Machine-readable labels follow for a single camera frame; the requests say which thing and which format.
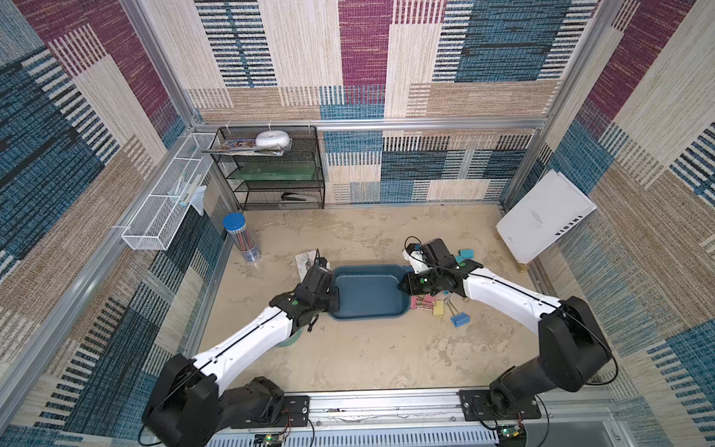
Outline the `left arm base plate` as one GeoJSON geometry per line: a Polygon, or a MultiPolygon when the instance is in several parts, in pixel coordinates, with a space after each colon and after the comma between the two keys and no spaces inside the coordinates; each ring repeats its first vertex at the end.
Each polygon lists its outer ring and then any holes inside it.
{"type": "Polygon", "coordinates": [[[311,398],[307,395],[289,395],[272,398],[260,423],[268,428],[304,428],[309,425],[311,398]]]}

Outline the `blue binder clip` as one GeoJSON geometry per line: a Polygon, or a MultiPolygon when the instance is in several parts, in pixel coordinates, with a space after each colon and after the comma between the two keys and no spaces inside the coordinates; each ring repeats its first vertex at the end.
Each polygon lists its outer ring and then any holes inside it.
{"type": "Polygon", "coordinates": [[[464,312],[459,312],[449,298],[444,300],[444,305],[451,313],[451,322],[454,324],[454,327],[459,328],[470,322],[470,316],[464,312]]]}

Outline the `green round alarm clock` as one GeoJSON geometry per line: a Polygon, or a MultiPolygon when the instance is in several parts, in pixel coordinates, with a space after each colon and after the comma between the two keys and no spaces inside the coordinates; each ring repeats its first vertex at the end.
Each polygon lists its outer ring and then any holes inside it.
{"type": "Polygon", "coordinates": [[[276,344],[276,347],[277,348],[288,348],[289,346],[294,345],[300,339],[302,334],[303,334],[303,329],[299,329],[293,335],[289,336],[286,340],[276,344]]]}

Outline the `packaged ruler card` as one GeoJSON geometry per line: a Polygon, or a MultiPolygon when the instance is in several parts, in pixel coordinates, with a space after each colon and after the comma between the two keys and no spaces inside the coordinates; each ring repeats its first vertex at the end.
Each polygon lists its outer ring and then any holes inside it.
{"type": "Polygon", "coordinates": [[[330,262],[320,254],[319,249],[299,253],[295,257],[295,264],[297,266],[300,282],[305,279],[308,270],[314,266],[314,264],[318,264],[319,266],[327,269],[331,268],[330,262]]]}

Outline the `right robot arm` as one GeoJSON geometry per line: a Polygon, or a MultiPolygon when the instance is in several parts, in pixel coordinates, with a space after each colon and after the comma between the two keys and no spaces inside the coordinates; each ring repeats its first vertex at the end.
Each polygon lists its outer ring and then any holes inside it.
{"type": "Polygon", "coordinates": [[[457,260],[440,238],[423,243],[406,238],[403,257],[413,271],[400,283],[413,295],[450,292],[491,307],[532,331],[538,355],[509,368],[489,385],[490,411],[517,413],[538,394],[577,392],[614,360],[590,306],[572,296],[562,300],[503,279],[472,259],[457,260]]]}

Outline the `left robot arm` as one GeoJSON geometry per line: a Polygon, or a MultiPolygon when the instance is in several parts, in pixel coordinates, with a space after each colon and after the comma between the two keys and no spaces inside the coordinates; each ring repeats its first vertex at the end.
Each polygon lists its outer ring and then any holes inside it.
{"type": "Polygon", "coordinates": [[[164,446],[204,446],[225,428],[289,425],[284,392],[274,382],[256,377],[244,387],[231,385],[271,348],[311,329],[320,314],[338,307],[333,272],[320,257],[292,291],[275,296],[225,341],[191,358],[170,358],[143,412],[142,428],[164,446]]]}

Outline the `teal plastic storage box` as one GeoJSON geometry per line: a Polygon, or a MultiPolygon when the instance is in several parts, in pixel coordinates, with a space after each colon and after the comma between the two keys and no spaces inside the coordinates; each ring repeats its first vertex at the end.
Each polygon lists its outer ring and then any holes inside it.
{"type": "Polygon", "coordinates": [[[333,271],[333,286],[339,294],[339,309],[329,315],[338,321],[402,317],[411,297],[400,290],[410,267],[396,264],[340,266],[333,271]]]}

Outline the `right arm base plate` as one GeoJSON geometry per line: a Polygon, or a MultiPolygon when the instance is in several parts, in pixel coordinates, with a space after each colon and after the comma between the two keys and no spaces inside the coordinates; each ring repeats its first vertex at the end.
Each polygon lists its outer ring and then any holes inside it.
{"type": "Polygon", "coordinates": [[[465,421],[498,422],[502,420],[536,420],[542,417],[535,398],[509,403],[491,389],[460,389],[457,392],[465,421]]]}

